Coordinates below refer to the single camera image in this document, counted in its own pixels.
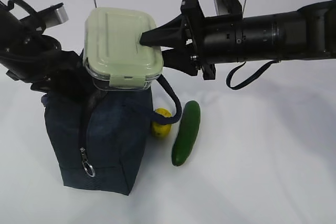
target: light green lid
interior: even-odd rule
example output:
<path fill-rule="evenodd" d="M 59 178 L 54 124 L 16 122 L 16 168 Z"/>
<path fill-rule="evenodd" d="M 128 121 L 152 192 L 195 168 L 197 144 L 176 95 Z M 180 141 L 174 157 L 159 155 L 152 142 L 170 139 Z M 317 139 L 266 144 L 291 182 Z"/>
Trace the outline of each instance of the light green lid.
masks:
<path fill-rule="evenodd" d="M 143 12 L 117 8 L 94 9 L 86 21 L 84 64 L 92 76 L 110 87 L 144 89 L 163 69 L 160 47 L 139 41 L 155 29 L 154 19 Z"/>

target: black strap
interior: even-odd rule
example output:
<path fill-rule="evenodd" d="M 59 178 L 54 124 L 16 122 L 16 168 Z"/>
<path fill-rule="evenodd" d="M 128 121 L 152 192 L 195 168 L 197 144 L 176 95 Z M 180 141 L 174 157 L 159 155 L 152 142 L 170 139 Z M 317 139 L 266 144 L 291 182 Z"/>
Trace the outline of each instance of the black strap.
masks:
<path fill-rule="evenodd" d="M 255 72 L 254 74 L 252 74 L 249 78 L 247 78 L 245 81 L 243 81 L 241 84 L 238 84 L 237 86 L 232 87 L 231 86 L 231 80 L 233 75 L 240 69 L 242 68 L 246 62 L 244 62 L 243 64 L 241 64 L 240 66 L 234 68 L 233 70 L 231 70 L 231 72 L 227 75 L 226 78 L 226 85 L 233 89 L 233 90 L 239 90 L 242 89 L 244 87 L 246 87 L 247 85 L 251 84 L 252 82 L 254 82 L 255 80 L 257 80 L 272 64 L 275 63 L 279 63 L 278 60 L 272 60 L 268 63 L 266 63 L 265 65 L 263 65 L 261 68 L 259 68 L 257 70 L 257 72 Z"/>
<path fill-rule="evenodd" d="M 34 32 L 43 34 L 43 32 L 46 30 L 46 23 L 43 21 L 43 19 L 38 15 L 38 13 L 25 1 L 23 0 L 9 0 L 8 5 L 8 11 L 14 9 L 14 4 L 17 4 L 20 6 L 23 10 L 25 10 L 37 23 L 37 27 L 34 27 Z"/>
<path fill-rule="evenodd" d="M 166 118 L 163 115 L 160 115 L 153 111 L 152 109 L 149 109 L 142 104 L 137 103 L 134 100 L 126 100 L 126 104 L 130 106 L 132 109 L 135 111 L 144 114 L 145 116 L 148 116 L 152 122 L 156 122 L 160 125 L 167 125 L 167 124 L 174 124 L 177 123 L 182 116 L 182 106 L 180 103 L 179 98 L 176 96 L 174 90 L 172 87 L 169 85 L 167 80 L 163 77 L 163 75 L 160 75 L 160 77 L 157 79 L 159 84 L 163 87 L 163 89 L 167 92 L 167 94 L 172 98 L 172 100 L 175 103 L 176 106 L 176 113 L 173 117 Z"/>

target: cucumber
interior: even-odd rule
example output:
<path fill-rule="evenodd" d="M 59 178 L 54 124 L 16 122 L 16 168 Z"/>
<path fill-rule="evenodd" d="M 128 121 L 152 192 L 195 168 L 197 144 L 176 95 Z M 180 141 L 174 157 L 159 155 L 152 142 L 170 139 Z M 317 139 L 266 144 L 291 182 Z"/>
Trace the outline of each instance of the cucumber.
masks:
<path fill-rule="evenodd" d="M 188 102 L 184 107 L 180 129 L 172 149 L 172 163 L 174 166 L 183 165 L 190 156 L 197 139 L 200 123 L 200 105 L 196 101 Z"/>

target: white surface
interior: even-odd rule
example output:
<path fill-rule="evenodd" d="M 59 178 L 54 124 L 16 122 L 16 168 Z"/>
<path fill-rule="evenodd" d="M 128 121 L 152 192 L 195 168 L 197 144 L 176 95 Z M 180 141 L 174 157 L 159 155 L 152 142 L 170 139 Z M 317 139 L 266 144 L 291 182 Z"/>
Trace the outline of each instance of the white surface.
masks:
<path fill-rule="evenodd" d="M 70 21 L 48 34 L 81 50 L 92 0 L 26 1 L 36 9 L 64 2 Z M 326 0 L 248 0 L 246 16 L 318 1 Z M 181 0 L 97 2 L 145 11 L 162 25 L 178 15 Z M 213 0 L 200 2 L 215 14 Z M 249 63 L 236 81 L 261 63 Z M 208 82 L 165 70 L 183 103 L 201 104 L 201 132 L 181 168 L 170 161 L 177 125 L 169 140 L 149 141 L 129 197 L 62 186 L 41 95 L 2 68 L 0 223 L 335 223 L 336 61 L 283 62 L 236 92 L 224 83 L 234 66 L 218 66 L 217 80 Z M 159 87 L 154 94 L 157 106 L 171 106 Z"/>

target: yellow lemon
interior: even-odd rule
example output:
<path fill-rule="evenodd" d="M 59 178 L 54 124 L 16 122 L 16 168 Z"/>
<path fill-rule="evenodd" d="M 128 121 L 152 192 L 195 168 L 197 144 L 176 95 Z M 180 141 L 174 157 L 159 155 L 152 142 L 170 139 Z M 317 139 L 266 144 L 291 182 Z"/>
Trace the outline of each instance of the yellow lemon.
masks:
<path fill-rule="evenodd" d="M 159 109 L 155 110 L 155 112 L 160 114 L 160 115 L 163 115 L 166 118 L 170 118 L 172 116 L 171 113 L 164 108 L 159 108 Z M 152 123 L 152 134 L 155 137 L 164 138 L 164 137 L 168 136 L 171 128 L 172 128 L 171 124 L 160 125 L 158 123 L 153 122 Z"/>

